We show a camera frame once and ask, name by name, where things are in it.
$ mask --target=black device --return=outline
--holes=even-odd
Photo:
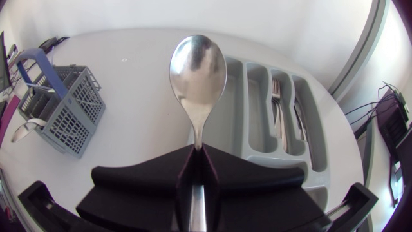
[[[55,46],[57,44],[57,39],[56,37],[53,37],[51,39],[46,40],[45,42],[43,42],[39,48],[43,49],[43,51],[47,54],[49,53],[53,46]]]
[[[11,85],[10,73],[8,71],[7,65],[7,54],[5,47],[5,36],[4,32],[0,35],[0,92],[4,91]]]
[[[388,147],[394,162],[398,162],[396,147],[407,132],[407,113],[398,93],[388,90],[383,98],[395,94],[396,97],[384,101],[377,106],[377,118],[380,134]]]

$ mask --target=black cable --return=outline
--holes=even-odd
[[[385,96],[382,100],[380,100],[380,101],[378,102],[378,104],[377,104],[373,109],[371,109],[370,111],[368,111],[366,114],[364,114],[361,118],[357,119],[355,122],[351,122],[350,125],[352,125],[352,124],[354,124],[354,123],[356,123],[356,122],[359,122],[361,119],[363,119],[363,118],[366,117],[366,116],[369,116],[369,113],[371,113],[371,112],[372,112],[372,114],[373,114],[374,111],[376,110],[376,108],[378,107],[378,105],[379,105],[380,103],[386,102],[386,101],[388,101],[388,100],[392,100],[392,99],[395,99],[395,98],[397,98],[397,97],[396,97],[396,95],[395,95],[394,93],[391,93],[391,94]]]
[[[352,112],[355,111],[355,110],[359,110],[359,109],[361,109],[362,107],[369,106],[370,104],[376,104],[376,103],[379,103],[379,101],[377,101],[377,102],[371,102],[371,103],[367,103],[367,104],[365,104],[365,105],[363,105],[363,106],[359,106],[358,108],[355,108],[355,109],[349,111],[348,113],[345,113],[345,115],[348,115],[348,114],[352,113]]]
[[[388,87],[389,89],[392,90],[393,93],[396,93],[391,86],[389,86],[388,84],[385,83],[384,86],[382,86],[382,87],[380,87],[380,88],[378,89],[378,101],[380,101],[379,91],[380,91],[381,89],[385,88],[385,87]]]

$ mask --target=spoon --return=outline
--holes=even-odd
[[[206,119],[225,89],[225,58],[208,37],[192,35],[176,47],[169,76],[174,95],[192,122],[194,147],[200,150]]]
[[[12,137],[12,142],[19,142],[22,138],[26,137],[30,132],[32,132],[36,127],[43,127],[47,124],[46,121],[42,119],[29,119],[23,125],[14,132]]]

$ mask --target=cutlery tray compartment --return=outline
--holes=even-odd
[[[325,138],[322,130],[321,118],[316,107],[315,99],[310,91],[308,82],[296,75],[292,76],[296,89],[296,99],[302,111],[302,122],[308,136],[312,170],[322,172],[327,167]]]

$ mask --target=spoon handle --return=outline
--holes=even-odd
[[[201,149],[201,139],[203,135],[203,125],[193,125],[194,130],[194,148],[199,151]]]

